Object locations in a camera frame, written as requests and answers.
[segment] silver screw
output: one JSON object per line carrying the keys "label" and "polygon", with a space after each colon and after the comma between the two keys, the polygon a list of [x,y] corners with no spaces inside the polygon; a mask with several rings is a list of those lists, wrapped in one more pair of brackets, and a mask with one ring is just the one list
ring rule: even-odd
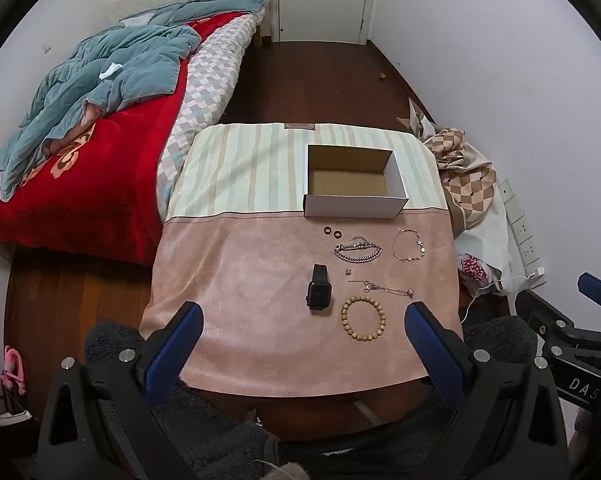
{"label": "silver screw", "polygon": [[486,350],[474,350],[474,359],[479,363],[486,363],[489,361],[489,352]]}
{"label": "silver screw", "polygon": [[547,368],[547,361],[544,357],[535,357],[534,364],[536,365],[536,368],[540,368],[541,370]]}
{"label": "silver screw", "polygon": [[69,370],[75,363],[76,363],[76,360],[73,357],[65,357],[60,362],[60,367],[63,370]]}
{"label": "silver screw", "polygon": [[135,357],[136,357],[136,352],[133,351],[131,348],[125,349],[118,354],[119,360],[122,361],[123,363],[128,363],[130,361],[133,361]]}

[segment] smartwatch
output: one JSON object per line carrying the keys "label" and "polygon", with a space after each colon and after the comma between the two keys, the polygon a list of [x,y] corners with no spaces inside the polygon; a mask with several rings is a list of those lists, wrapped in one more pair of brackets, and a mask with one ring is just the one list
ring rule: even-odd
{"label": "smartwatch", "polygon": [[314,265],[305,300],[310,310],[323,310],[331,303],[332,284],[327,280],[327,266]]}

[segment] open box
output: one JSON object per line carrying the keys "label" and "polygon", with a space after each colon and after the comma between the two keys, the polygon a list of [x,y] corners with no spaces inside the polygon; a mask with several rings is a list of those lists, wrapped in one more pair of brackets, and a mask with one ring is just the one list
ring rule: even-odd
{"label": "open box", "polygon": [[407,200],[394,152],[307,145],[305,216],[396,218]]}

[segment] brown checkered cloth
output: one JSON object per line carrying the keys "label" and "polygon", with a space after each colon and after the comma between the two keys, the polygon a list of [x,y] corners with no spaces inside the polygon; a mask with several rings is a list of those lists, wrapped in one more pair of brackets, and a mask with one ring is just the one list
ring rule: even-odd
{"label": "brown checkered cloth", "polygon": [[[470,150],[464,148],[465,132],[430,123],[411,99],[409,108],[409,120],[399,121],[434,153],[454,234],[458,235],[483,218],[494,198],[497,174],[484,157],[469,156]],[[474,153],[480,155],[472,148],[471,155]]]}

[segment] necklace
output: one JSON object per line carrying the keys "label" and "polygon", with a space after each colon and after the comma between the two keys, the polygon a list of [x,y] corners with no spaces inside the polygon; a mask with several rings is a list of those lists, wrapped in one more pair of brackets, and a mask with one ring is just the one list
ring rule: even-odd
{"label": "necklace", "polygon": [[[362,242],[356,242],[353,244],[338,244],[334,249],[334,254],[337,256],[337,258],[340,258],[348,264],[365,264],[367,262],[371,262],[372,260],[375,260],[381,256],[381,252],[383,252],[383,249],[380,245],[372,244],[362,236],[355,236],[349,240],[351,242],[354,240],[362,240]],[[372,248],[375,248],[376,250],[372,254],[366,254],[365,256],[349,256],[347,254],[342,254],[345,251],[360,251]]]}
{"label": "necklace", "polygon": [[[400,256],[398,256],[398,254],[396,254],[396,242],[399,239],[399,236],[401,236],[403,233],[415,233],[416,234],[417,245],[420,248],[420,256],[409,256],[407,258],[401,258]],[[394,256],[396,256],[401,262],[412,262],[415,260],[422,260],[423,257],[425,256],[425,246],[423,245],[423,240],[421,240],[420,234],[418,233],[418,231],[414,231],[413,229],[399,229],[399,233],[396,235],[396,238],[394,238],[394,243],[392,243],[391,247],[392,247],[392,249],[394,249]]]}
{"label": "necklace", "polygon": [[[378,312],[378,315],[381,318],[381,324],[379,325],[378,329],[376,329],[376,332],[373,332],[369,335],[361,335],[354,332],[354,329],[350,326],[349,320],[347,319],[347,312],[350,306],[357,301],[365,301],[371,304],[376,309],[376,312]],[[343,328],[347,332],[347,335],[349,335],[352,339],[356,339],[357,341],[371,341],[373,339],[378,339],[385,331],[386,320],[387,318],[385,316],[385,311],[383,311],[383,308],[379,302],[374,301],[373,298],[370,298],[369,296],[352,296],[349,298],[349,300],[345,301],[343,308],[341,309],[341,322],[343,322]]]}
{"label": "necklace", "polygon": [[390,294],[395,294],[397,296],[409,296],[410,298],[414,297],[414,291],[411,288],[407,290],[400,290],[399,288],[387,288],[385,286],[376,285],[376,283],[368,282],[367,280],[348,280],[349,283],[364,283],[365,284],[365,292],[369,292],[370,290],[384,290],[385,292],[389,292]]}

